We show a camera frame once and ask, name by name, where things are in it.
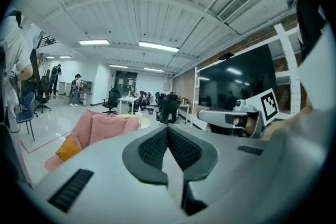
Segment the black monitor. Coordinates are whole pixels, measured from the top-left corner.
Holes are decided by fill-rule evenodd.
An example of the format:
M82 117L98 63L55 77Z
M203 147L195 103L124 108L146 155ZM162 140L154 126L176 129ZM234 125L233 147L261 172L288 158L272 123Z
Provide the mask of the black monitor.
M238 99L248 99L270 88L276 92L268 45L203 69L199 75L198 104L210 108L232 110Z

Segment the pink couch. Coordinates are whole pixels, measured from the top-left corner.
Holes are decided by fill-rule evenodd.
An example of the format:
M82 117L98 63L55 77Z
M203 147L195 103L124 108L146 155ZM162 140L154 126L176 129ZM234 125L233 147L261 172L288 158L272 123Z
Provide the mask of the pink couch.
M118 118L86 110L69 136L82 150L95 142L136 131L138 128L138 118ZM55 155L45 162L45 168L52 172L62 163L64 161Z

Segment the white desk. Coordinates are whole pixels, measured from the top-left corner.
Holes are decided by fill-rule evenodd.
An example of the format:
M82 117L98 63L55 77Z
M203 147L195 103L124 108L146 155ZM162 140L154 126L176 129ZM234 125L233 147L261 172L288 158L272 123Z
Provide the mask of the white desk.
M132 102L132 114L133 114L133 108L134 108L134 102L139 99L139 97L123 97L123 98L120 98L119 101L120 101L120 105L119 105L119 114L121 114L121 102L124 101L124 102L127 102L127 104L129 102Z
M190 105L189 104L180 104L179 108L187 108L187 114L185 116L185 123L188 123Z

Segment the air vent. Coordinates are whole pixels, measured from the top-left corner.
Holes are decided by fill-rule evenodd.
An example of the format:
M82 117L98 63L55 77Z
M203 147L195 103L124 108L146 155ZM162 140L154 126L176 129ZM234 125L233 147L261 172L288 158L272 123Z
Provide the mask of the air vent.
M218 18L222 22L226 22L233 14L235 14L240 8L242 8L250 0L233 0L227 5L219 14Z
M75 202L78 195L92 177L93 172L79 169L75 174L51 197L49 203L66 213Z
M264 151L261 148L255 148L255 147L244 146L244 145L239 146L238 150L244 151L246 153L251 153L251 154L254 154L254 155L258 155L258 156L260 156L262 154L262 152Z

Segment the ceiling light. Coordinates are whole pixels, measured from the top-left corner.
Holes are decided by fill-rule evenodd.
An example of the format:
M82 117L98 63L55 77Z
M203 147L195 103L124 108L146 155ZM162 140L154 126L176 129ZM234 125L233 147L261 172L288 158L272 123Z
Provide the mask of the ceiling light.
M79 42L81 45L108 45L110 44L107 39L99 40L82 40Z
M152 69L152 68L144 68L144 70L149 70L149 71L156 71L156 72L164 72L163 70L159 70L159 69Z
M167 47L164 45L158 45L158 44L153 44L153 43L147 43L147 42L139 42L139 46L141 47L148 47L148 48L154 48L154 49L160 49L160 50L168 50L168 51L173 51L173 52L178 52L177 48L173 47Z
M110 67L116 67L116 68L128 68L128 67L124 67L124 66L115 66L115 65L110 65Z
M240 76L241 74L243 74L241 71L239 71L238 69L235 69L235 68L232 68L232 67L229 67L228 69L226 69L227 71L229 71L230 73L232 74L235 74L235 75L238 75Z

